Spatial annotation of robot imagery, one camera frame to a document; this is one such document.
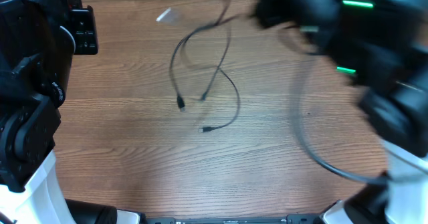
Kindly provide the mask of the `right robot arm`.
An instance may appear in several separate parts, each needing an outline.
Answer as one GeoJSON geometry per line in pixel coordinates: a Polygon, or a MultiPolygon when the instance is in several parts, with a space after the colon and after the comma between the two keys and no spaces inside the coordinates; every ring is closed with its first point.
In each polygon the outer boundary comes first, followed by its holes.
{"type": "Polygon", "coordinates": [[[364,188],[303,223],[427,222],[427,48],[417,43],[427,0],[258,0],[264,28],[291,22],[336,69],[364,86],[359,102],[388,167],[375,178],[318,164],[364,188]]]}

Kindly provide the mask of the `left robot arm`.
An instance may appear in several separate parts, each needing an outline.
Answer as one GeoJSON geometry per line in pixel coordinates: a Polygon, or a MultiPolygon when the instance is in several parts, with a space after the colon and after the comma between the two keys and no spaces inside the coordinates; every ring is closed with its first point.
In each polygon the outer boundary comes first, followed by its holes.
{"type": "Polygon", "coordinates": [[[72,60],[98,53],[82,0],[1,0],[1,222],[144,223],[136,211],[66,199],[56,172],[72,60]]]}

